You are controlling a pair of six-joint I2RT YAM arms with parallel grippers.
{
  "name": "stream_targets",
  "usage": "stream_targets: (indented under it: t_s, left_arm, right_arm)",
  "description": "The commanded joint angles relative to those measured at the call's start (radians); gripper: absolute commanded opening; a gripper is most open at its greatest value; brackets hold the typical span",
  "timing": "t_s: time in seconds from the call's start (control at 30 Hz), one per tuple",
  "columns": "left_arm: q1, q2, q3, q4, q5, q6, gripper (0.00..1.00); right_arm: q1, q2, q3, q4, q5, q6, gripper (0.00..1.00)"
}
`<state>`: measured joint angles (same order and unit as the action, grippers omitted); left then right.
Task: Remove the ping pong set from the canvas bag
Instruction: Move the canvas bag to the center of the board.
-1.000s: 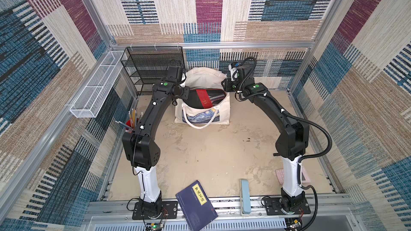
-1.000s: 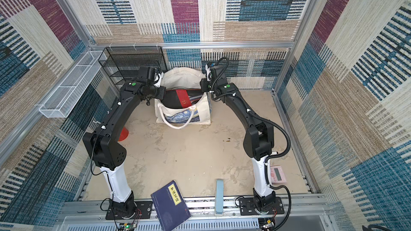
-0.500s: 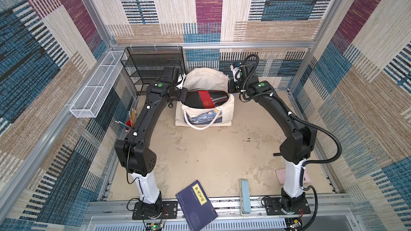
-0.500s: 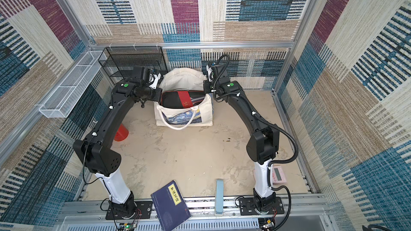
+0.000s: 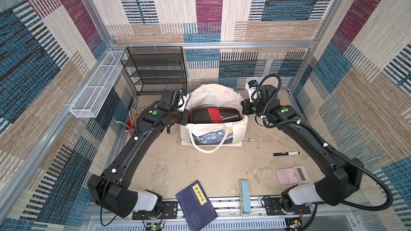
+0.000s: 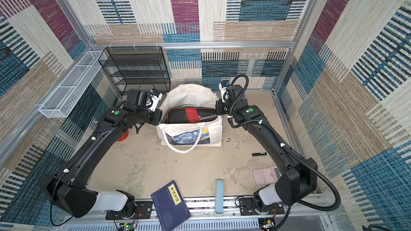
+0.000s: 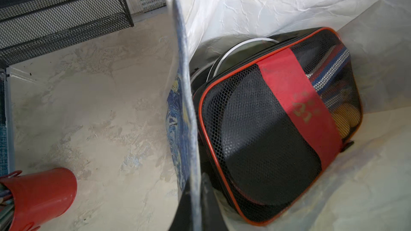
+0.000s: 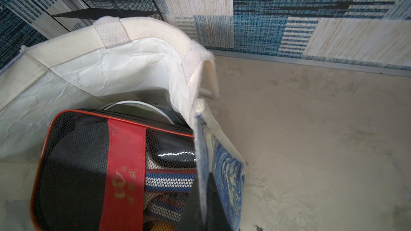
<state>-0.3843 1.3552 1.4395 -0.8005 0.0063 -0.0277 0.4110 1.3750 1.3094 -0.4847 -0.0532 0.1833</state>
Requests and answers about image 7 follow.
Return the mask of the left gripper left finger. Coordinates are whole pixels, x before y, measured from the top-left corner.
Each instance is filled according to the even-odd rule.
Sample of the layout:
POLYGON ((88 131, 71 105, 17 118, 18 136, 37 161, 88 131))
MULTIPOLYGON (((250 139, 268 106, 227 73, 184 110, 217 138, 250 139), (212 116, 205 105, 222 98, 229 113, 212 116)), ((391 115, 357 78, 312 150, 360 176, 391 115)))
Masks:
POLYGON ((191 231, 192 230, 192 203, 189 189, 182 193, 176 214, 169 231, 191 231))

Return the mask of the cream canvas tote bag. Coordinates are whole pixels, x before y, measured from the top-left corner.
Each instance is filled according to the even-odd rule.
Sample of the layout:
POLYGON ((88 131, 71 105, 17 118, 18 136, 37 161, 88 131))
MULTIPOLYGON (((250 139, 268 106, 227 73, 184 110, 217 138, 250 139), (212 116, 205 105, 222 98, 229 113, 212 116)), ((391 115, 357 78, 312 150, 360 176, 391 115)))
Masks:
POLYGON ((166 0, 178 53, 167 82, 167 137, 184 219, 200 213, 200 157, 189 73, 251 37, 331 27, 352 55, 365 116, 354 145, 268 231, 411 228, 411 0, 166 0))

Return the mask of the red black mesh paddle case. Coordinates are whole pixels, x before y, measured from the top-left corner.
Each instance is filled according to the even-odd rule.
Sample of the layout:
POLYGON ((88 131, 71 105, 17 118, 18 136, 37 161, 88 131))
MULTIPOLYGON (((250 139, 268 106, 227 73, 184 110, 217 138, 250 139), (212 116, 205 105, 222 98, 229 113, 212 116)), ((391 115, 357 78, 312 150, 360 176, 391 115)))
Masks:
POLYGON ((295 203, 363 119, 351 54, 329 27, 245 40, 190 77, 207 172, 254 226, 295 203))

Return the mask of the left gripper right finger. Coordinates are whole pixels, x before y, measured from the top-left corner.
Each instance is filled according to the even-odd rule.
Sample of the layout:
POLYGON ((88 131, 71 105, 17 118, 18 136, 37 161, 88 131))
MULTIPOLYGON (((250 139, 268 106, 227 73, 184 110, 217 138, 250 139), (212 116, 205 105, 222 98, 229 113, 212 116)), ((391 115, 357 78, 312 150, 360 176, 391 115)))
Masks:
POLYGON ((201 176, 201 210, 203 231, 228 231, 210 178, 206 173, 201 176))

